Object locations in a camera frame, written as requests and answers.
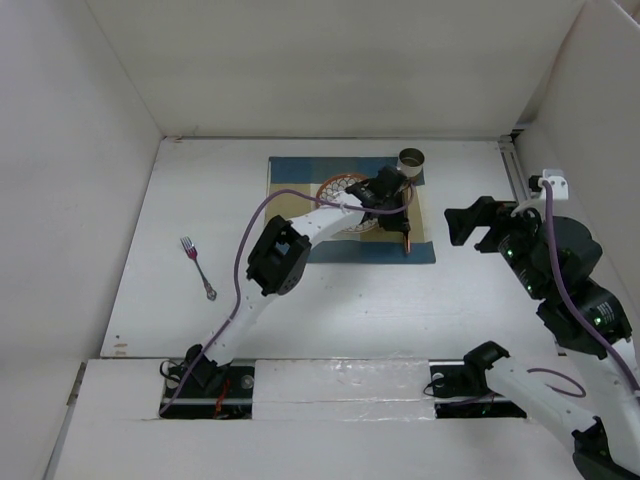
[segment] fork handle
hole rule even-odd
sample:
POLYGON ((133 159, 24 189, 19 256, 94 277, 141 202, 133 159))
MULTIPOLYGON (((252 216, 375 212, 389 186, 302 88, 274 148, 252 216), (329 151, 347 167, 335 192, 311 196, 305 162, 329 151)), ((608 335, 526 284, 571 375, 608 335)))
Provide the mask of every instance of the fork handle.
POLYGON ((200 264, 198 263, 198 260, 194 258, 193 261, 196 264, 196 268, 198 269, 198 273, 200 274, 200 278, 202 278, 202 283, 204 285, 204 289, 207 292, 207 298, 213 302, 216 299, 216 297, 218 296, 218 293, 213 289, 213 287, 209 283, 209 280, 207 280, 207 277, 204 276, 204 273, 202 272, 202 269, 200 268, 200 264))

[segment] placemat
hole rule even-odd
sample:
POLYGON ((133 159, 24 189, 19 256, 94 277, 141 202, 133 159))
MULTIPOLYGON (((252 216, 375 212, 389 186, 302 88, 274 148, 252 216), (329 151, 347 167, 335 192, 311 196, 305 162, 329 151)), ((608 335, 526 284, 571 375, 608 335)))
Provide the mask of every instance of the placemat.
MULTIPOLYGON (((375 177, 383 166, 396 163, 395 157, 270 157, 269 194, 290 188, 315 197, 319 191, 326 193, 331 189, 344 189, 347 184, 357 181, 358 174, 362 178, 375 177)), ((415 187, 416 192, 426 188, 424 172, 420 173, 415 187)), ((276 215, 298 217, 315 208, 315 202, 281 195, 267 206, 265 221, 276 215)), ((435 263, 425 210, 420 195, 416 195, 408 213, 411 224, 409 254, 404 251, 402 233, 386 232, 374 221, 352 231, 340 232, 331 240, 322 242, 311 251, 309 263, 435 263)))

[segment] fork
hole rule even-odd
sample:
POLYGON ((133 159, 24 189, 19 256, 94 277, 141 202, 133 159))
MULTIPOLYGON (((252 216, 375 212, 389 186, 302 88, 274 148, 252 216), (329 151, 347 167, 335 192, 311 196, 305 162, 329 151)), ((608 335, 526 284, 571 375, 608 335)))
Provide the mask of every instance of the fork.
POLYGON ((202 278, 202 283, 204 284, 204 289, 207 292, 207 298, 213 302, 218 294, 209 283, 209 280, 207 280, 207 277, 204 276, 204 273, 202 273, 202 269, 200 268, 200 264, 198 263, 198 251, 196 250, 196 246, 193 244, 189 237, 182 237, 180 239, 180 243, 182 243, 182 248, 184 248, 187 257, 193 260, 193 263, 196 264, 198 272, 200 273, 200 277, 202 278))

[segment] blue stripe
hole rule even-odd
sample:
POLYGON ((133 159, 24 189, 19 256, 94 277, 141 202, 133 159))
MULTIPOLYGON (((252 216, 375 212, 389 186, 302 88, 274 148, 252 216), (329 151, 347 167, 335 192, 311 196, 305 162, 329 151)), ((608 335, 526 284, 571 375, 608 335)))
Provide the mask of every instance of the blue stripe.
MULTIPOLYGON (((385 165, 396 165, 395 157, 270 157, 271 183, 322 184, 343 173, 375 177, 385 165)), ((424 185, 424 173, 416 185, 424 185)))
POLYGON ((401 243, 338 240, 323 242, 313 250, 309 263, 368 263, 385 265, 418 265, 436 263, 433 242, 412 243, 405 255, 401 243))

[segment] patterned plate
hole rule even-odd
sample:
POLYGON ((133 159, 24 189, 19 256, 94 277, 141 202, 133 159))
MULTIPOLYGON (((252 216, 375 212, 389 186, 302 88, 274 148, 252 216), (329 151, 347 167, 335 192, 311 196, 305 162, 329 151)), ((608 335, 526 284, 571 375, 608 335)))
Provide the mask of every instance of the patterned plate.
MULTIPOLYGON (((340 175, 336 175, 335 177, 331 177, 329 180, 320 185, 318 193, 316 194, 316 198, 333 201, 338 193, 344 191, 347 187, 353 185, 354 183, 361 182, 362 180, 366 179, 367 176, 360 173, 343 173, 340 175)), ((342 231, 342 233, 363 233, 368 232, 369 230, 372 230, 377 226, 378 220, 374 218, 372 220, 367 220, 360 225, 356 225, 355 227, 346 228, 342 231)))

